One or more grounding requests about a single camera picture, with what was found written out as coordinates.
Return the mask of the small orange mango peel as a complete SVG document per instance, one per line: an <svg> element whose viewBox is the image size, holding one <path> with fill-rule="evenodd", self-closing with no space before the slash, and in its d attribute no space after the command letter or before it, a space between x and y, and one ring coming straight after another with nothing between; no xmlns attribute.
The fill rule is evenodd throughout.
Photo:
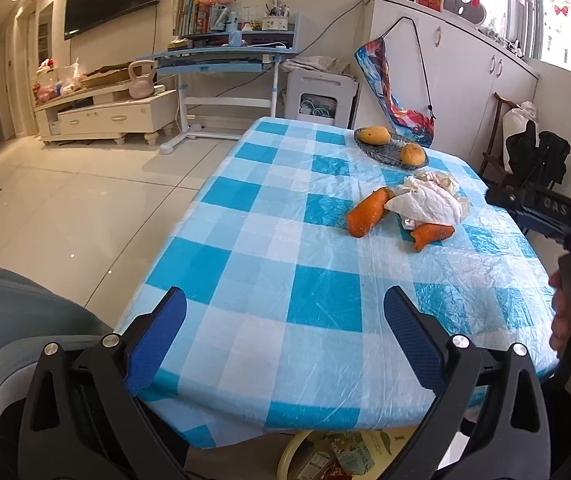
<svg viewBox="0 0 571 480"><path fill-rule="evenodd" d="M414 229L410 235L415 242L415 251L422 252L427 245L448 240L453 236L455 228L453 226L442 226L441 224L424 223Z"/></svg>

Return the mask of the large orange mango peel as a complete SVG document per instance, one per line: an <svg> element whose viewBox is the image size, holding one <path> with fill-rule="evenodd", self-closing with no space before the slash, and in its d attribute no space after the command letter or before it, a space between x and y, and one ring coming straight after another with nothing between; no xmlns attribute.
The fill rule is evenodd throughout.
<svg viewBox="0 0 571 480"><path fill-rule="evenodd" d="M394 192L384 186L372 192L354 209L346 214L347 231L353 237L364 237L376 226L386 214L385 205L395 196Z"/></svg>

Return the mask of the white tissue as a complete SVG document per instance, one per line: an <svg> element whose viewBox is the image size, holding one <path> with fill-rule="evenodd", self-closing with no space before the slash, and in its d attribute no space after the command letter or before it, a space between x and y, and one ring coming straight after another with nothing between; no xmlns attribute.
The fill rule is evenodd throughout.
<svg viewBox="0 0 571 480"><path fill-rule="evenodd" d="M413 231L424 223L457 226L471 211L471 203L461 189L452 196L434 183L405 185L403 182L393 192L395 196L385 209L398 214L407 231Z"/></svg>

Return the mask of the cream tissue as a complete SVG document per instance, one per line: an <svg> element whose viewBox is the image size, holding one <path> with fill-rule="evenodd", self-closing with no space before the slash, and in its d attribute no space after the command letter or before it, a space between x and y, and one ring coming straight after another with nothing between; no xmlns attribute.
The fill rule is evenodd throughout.
<svg viewBox="0 0 571 480"><path fill-rule="evenodd" d="M460 191L459 182L448 172L422 168L405 177L405 185L418 185L419 183L434 183L450 195L456 196Z"/></svg>

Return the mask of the black jacket on chair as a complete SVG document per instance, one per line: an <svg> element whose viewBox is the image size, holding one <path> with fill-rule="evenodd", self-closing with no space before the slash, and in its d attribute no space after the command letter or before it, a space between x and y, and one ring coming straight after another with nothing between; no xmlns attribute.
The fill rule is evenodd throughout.
<svg viewBox="0 0 571 480"><path fill-rule="evenodd" d="M534 183L551 190L563 182L571 146L561 136L548 130L537 132L535 122L529 120L523 132L509 137L506 146L516 188Z"/></svg>

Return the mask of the dark wooden chair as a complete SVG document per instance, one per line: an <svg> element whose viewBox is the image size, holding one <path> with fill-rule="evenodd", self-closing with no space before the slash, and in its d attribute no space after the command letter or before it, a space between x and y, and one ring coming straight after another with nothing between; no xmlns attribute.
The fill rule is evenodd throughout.
<svg viewBox="0 0 571 480"><path fill-rule="evenodd" d="M499 138L499 127L502 125L503 110L514 110L519 106L516 102L504 98L498 92L495 92L493 97L496 101L495 114L493 123L491 124L491 136L489 137L486 150L483 151L483 160L479 167L479 177L481 177L484 182L491 183L491 181L485 177L485 172L488 168L493 168L497 174L499 174L499 181L496 183L496 186L499 188L515 188L515 177L511 172L505 169L503 155L499 154L499 156L495 156L493 149Z"/></svg>

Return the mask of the right yellow mango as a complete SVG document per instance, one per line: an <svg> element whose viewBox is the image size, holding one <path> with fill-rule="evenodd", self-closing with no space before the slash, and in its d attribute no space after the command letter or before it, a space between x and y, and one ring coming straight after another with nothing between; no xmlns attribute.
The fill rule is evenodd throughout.
<svg viewBox="0 0 571 480"><path fill-rule="evenodd" d="M422 146L418 143L407 143L399 152L400 162L412 167L420 167L427 161L427 154L425 154Z"/></svg>

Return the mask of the yellow mango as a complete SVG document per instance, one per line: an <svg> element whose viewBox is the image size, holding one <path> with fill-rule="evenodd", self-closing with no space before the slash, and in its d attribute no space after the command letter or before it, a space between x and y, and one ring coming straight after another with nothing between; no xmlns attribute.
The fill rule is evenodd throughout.
<svg viewBox="0 0 571 480"><path fill-rule="evenodd" d="M427 154L425 154L422 146L418 143L407 143L399 152L400 162L412 167L420 167L427 161Z"/></svg>
<svg viewBox="0 0 571 480"><path fill-rule="evenodd" d="M389 144L392 135L384 126L370 126L356 130L358 140L368 145L381 146Z"/></svg>

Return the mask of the colourful folded chair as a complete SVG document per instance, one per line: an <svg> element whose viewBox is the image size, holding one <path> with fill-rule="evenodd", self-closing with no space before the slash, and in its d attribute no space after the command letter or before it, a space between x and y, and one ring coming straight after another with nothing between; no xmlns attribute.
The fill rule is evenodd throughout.
<svg viewBox="0 0 571 480"><path fill-rule="evenodd" d="M383 37L370 40L359 47L355 52L355 60L389 123L402 136L418 143L422 148L430 148L435 136L436 117L427 73L423 73L427 106L424 112L421 112L405 107L397 99L393 89L392 69L387 59L386 40Z"/></svg>

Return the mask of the white sideboard cabinet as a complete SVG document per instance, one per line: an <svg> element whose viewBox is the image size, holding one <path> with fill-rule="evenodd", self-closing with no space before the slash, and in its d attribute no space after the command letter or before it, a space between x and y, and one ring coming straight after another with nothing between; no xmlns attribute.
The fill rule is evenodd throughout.
<svg viewBox="0 0 571 480"><path fill-rule="evenodd" d="M491 136L495 92L534 99L538 75L489 38L444 12L408 0L365 0L355 45L384 36L393 89L405 107L424 112L423 73L434 108L432 148L479 169Z"/></svg>

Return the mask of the white TV cabinet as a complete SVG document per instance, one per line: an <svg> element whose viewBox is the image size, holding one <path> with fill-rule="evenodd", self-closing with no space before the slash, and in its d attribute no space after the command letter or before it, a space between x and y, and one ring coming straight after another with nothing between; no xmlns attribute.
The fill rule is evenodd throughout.
<svg viewBox="0 0 571 480"><path fill-rule="evenodd" d="M35 108L41 141L49 143L112 140L123 144L129 134L141 134L154 146L174 129L178 94L157 86L151 96L133 99L128 84L76 91Z"/></svg>

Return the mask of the pink kettlebell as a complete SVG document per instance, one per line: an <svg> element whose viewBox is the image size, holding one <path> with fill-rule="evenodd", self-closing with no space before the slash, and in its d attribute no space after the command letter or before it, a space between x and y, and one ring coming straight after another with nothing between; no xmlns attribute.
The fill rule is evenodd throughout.
<svg viewBox="0 0 571 480"><path fill-rule="evenodd" d="M129 94L135 100L146 99L154 93L156 63L154 60L134 61L128 66Z"/></svg>

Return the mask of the white small appliance cabinet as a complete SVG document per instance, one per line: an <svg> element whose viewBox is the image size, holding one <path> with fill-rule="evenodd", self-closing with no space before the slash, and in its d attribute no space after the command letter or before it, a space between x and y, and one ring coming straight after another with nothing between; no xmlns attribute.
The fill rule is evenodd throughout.
<svg viewBox="0 0 571 480"><path fill-rule="evenodd" d="M348 76L292 70L287 76L284 117L348 128L357 91L357 82Z"/></svg>

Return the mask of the blue children's study desk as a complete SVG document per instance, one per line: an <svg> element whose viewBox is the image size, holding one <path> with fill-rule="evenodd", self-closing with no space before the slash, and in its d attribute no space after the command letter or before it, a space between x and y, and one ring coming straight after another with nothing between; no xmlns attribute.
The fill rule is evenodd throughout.
<svg viewBox="0 0 571 480"><path fill-rule="evenodd" d="M287 19L284 29L267 29L260 32L237 30L235 38L241 39L239 46L216 46L214 42L227 35L224 32L210 32L196 35L196 40L204 42L202 47L169 50L154 53L154 61L159 77L174 77L178 93L178 133L164 142L159 153L171 154L178 145L188 139L238 140L241 136L235 126L224 127L220 131L209 132L190 124L189 110L199 106L220 106L257 108L267 110L271 118L276 117L276 104L279 98L279 78L282 63L299 55L299 15ZM266 99L249 96L231 96L228 90L217 96L191 96L186 82L188 75L229 75L253 74L256 78L269 74L271 87Z"/></svg>

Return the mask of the row of books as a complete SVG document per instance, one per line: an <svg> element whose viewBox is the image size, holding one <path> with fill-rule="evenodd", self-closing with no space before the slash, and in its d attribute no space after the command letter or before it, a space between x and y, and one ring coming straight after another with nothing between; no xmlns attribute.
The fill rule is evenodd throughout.
<svg viewBox="0 0 571 480"><path fill-rule="evenodd" d="M177 38L209 32L210 4L206 0L170 0L172 34Z"/></svg>

